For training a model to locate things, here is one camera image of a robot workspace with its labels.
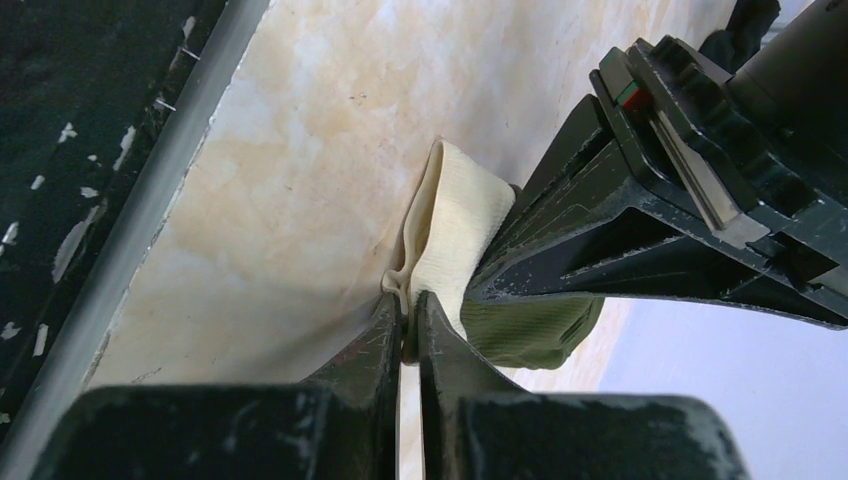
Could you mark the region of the dark green underwear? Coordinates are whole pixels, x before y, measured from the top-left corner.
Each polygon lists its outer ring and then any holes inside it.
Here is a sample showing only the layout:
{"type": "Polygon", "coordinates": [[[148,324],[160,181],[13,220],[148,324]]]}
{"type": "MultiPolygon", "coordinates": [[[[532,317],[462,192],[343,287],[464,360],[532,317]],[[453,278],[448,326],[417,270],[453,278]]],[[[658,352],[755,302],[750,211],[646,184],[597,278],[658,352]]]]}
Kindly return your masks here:
{"type": "Polygon", "coordinates": [[[384,272],[410,320],[420,295],[437,295],[451,328],[498,367],[555,370],[590,335],[601,298],[486,305],[466,290],[515,202],[511,186],[438,139],[401,229],[402,261],[384,272]]]}

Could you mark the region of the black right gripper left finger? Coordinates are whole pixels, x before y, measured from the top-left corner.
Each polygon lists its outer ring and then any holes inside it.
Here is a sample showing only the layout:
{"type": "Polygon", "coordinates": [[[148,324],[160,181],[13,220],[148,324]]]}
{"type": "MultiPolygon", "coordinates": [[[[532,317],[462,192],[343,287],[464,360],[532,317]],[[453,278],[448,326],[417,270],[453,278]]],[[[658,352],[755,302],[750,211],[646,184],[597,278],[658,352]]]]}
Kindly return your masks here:
{"type": "Polygon", "coordinates": [[[101,387],[64,414],[36,479],[393,479],[402,315],[292,384],[101,387]]]}

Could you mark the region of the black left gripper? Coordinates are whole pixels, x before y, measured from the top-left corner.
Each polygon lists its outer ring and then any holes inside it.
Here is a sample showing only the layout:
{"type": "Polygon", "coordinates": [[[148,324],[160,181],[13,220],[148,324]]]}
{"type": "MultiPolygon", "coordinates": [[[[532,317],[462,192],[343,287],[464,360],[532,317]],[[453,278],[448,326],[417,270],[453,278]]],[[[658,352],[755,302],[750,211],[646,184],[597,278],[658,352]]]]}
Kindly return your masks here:
{"type": "Polygon", "coordinates": [[[663,299],[845,329],[847,5],[777,20],[735,73],[671,36],[600,62],[613,103],[657,139],[655,172],[698,215],[638,182],[587,94],[516,190],[470,296],[663,299]]]}

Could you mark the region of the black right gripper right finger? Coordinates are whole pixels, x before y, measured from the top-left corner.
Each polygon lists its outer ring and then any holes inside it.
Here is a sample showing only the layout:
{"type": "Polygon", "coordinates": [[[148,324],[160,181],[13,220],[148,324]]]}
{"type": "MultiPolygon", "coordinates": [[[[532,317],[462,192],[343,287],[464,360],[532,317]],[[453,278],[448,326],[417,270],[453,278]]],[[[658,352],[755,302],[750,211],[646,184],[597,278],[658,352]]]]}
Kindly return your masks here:
{"type": "Polygon", "coordinates": [[[722,418],[687,396],[533,393],[416,307],[428,479],[745,479],[722,418]]]}

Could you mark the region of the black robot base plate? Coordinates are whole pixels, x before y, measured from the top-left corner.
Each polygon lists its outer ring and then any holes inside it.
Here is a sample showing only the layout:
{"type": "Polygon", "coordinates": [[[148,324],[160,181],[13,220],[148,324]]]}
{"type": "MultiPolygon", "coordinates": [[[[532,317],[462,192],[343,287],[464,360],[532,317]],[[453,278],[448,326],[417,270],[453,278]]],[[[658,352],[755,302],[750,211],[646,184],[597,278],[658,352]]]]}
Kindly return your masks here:
{"type": "Polygon", "coordinates": [[[8,434],[223,10],[1,5],[1,431],[8,434]]]}

